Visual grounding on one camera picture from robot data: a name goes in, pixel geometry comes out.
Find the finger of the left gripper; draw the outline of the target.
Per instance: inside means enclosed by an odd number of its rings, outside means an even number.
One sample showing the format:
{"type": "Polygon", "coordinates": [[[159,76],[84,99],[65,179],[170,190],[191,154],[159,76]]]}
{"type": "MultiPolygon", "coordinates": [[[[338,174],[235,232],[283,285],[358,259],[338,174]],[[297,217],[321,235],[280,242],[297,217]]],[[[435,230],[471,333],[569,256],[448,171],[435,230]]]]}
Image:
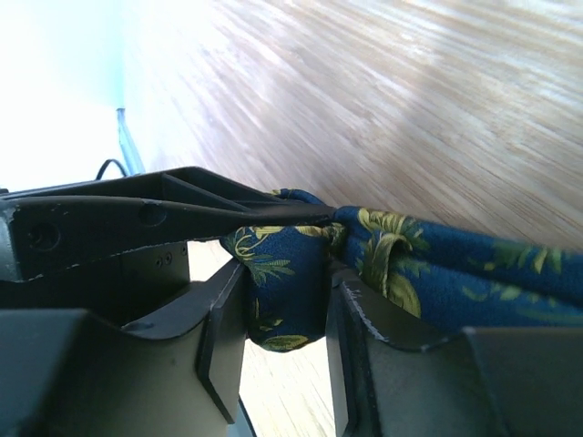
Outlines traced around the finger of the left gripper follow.
{"type": "Polygon", "coordinates": [[[26,282],[242,227],[327,224],[334,211],[197,167],[8,193],[1,197],[1,279],[26,282]]]}

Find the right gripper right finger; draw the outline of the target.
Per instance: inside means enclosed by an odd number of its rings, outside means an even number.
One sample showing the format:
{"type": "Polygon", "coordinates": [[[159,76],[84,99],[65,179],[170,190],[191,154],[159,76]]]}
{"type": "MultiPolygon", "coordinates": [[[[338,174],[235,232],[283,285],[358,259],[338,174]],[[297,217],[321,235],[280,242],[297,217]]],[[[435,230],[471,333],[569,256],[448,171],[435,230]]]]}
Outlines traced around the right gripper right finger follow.
{"type": "Polygon", "coordinates": [[[579,436],[579,328],[445,335],[331,268],[326,342],[340,436],[579,436]]]}

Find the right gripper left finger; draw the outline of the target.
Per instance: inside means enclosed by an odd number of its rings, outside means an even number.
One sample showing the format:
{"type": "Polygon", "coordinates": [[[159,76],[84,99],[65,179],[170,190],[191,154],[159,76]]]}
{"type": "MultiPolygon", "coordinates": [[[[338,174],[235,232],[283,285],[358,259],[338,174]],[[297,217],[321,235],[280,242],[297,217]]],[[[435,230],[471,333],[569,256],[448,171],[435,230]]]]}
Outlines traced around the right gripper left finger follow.
{"type": "Polygon", "coordinates": [[[236,421],[245,268],[225,264],[123,328],[84,310],[1,314],[4,436],[224,436],[236,421]]]}

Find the blue yellow floral tie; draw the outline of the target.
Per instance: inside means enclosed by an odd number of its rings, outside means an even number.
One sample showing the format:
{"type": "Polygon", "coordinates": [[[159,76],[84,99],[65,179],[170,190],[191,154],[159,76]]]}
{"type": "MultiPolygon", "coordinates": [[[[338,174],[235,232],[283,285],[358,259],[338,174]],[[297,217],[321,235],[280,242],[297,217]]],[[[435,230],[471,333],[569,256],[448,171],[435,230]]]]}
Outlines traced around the blue yellow floral tie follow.
{"type": "Polygon", "coordinates": [[[444,332],[582,323],[582,256],[566,249],[358,207],[338,208],[326,225],[243,227],[220,243],[251,275],[247,335],[267,351],[323,336],[330,259],[444,332]]]}

